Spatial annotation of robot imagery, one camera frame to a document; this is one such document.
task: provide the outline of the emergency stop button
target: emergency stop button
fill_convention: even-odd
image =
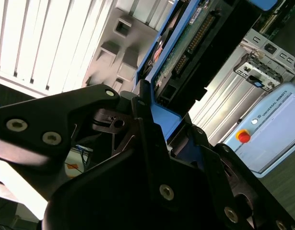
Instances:
[[[251,135],[246,129],[242,129],[236,134],[237,140],[239,140],[241,143],[248,143],[249,140],[251,140]]]

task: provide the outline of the circuit board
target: circuit board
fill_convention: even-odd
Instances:
[[[217,2],[217,0],[205,1],[198,6],[182,36],[177,41],[174,49],[157,74],[154,85],[155,92],[157,92],[165,78],[170,76],[174,69],[178,71],[183,67],[183,63],[187,60],[184,52],[187,49],[191,49],[191,47],[195,48],[194,46],[202,39],[205,33],[204,29],[207,30],[208,25],[211,24],[214,19],[210,16],[210,11],[215,8]]]

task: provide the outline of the black switch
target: black switch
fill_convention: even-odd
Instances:
[[[265,49],[266,51],[268,51],[270,54],[274,54],[275,51],[277,50],[277,48],[275,48],[274,46],[272,46],[270,43],[266,44],[266,45],[264,46],[264,49]]]

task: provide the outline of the orange tag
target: orange tag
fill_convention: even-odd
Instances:
[[[68,169],[78,169],[78,165],[77,164],[67,164],[67,168]]]

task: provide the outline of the green circuit board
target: green circuit board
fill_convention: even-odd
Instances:
[[[199,6],[194,12],[184,32],[178,39],[176,45],[172,49],[170,55],[161,67],[159,73],[155,78],[154,91],[156,92],[162,85],[163,80],[170,75],[172,70],[176,67],[178,62],[182,60],[184,52],[187,50],[193,39],[195,38],[198,30],[201,28],[204,20],[210,14],[211,9],[214,9],[217,0],[210,1],[208,6]]]

